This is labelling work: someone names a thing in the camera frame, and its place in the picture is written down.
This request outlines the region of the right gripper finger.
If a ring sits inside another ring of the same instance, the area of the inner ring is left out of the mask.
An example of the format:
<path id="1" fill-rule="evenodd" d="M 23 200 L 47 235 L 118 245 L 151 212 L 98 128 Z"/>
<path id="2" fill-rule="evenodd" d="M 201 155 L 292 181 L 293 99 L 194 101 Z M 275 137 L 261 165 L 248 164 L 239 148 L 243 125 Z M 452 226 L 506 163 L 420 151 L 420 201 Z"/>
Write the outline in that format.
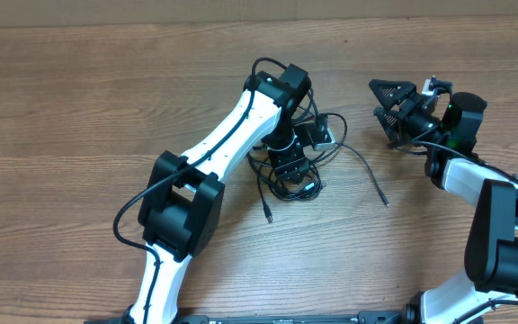
<path id="1" fill-rule="evenodd" d="M 385 111 L 391 110 L 395 105 L 400 106 L 406 100 L 417 103 L 416 85 L 409 81 L 372 79 L 368 86 Z"/>
<path id="2" fill-rule="evenodd" d="M 389 147 L 399 147 L 403 145 L 403 132 L 401 126 L 401 113 L 397 110 L 387 110 L 382 106 L 377 106 L 373 115 L 378 119 L 380 126 L 386 133 L 390 143 Z"/>

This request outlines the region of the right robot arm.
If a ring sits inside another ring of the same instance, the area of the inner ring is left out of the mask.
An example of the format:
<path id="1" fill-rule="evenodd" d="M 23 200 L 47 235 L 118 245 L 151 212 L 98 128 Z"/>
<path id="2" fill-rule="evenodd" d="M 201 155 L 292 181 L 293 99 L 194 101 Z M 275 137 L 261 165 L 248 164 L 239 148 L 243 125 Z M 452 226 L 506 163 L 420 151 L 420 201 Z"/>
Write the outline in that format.
<path id="1" fill-rule="evenodd" d="M 422 89 L 381 79 L 369 88 L 389 147 L 414 146 L 431 182 L 475 209 L 462 270 L 419 292 L 389 322 L 480 323 L 499 306 L 518 306 L 518 177 L 474 151 L 487 102 L 436 77 Z"/>

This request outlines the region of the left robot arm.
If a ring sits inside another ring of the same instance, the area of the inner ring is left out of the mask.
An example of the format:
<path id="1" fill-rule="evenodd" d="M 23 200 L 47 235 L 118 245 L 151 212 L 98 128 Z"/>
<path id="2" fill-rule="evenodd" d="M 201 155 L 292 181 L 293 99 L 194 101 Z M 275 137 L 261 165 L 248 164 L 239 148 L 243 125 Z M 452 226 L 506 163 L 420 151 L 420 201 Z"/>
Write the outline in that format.
<path id="1" fill-rule="evenodd" d="M 190 261 L 202 252 L 218 223 L 231 172 L 261 142 L 277 179 L 299 183 L 310 170 L 303 149 L 327 142 L 315 126 L 292 116 L 311 91 L 308 72 L 288 65 L 279 76 L 252 71 L 232 112 L 210 135 L 181 155 L 156 160 L 138 194 L 139 248 L 147 254 L 138 298 L 124 323 L 171 323 Z"/>

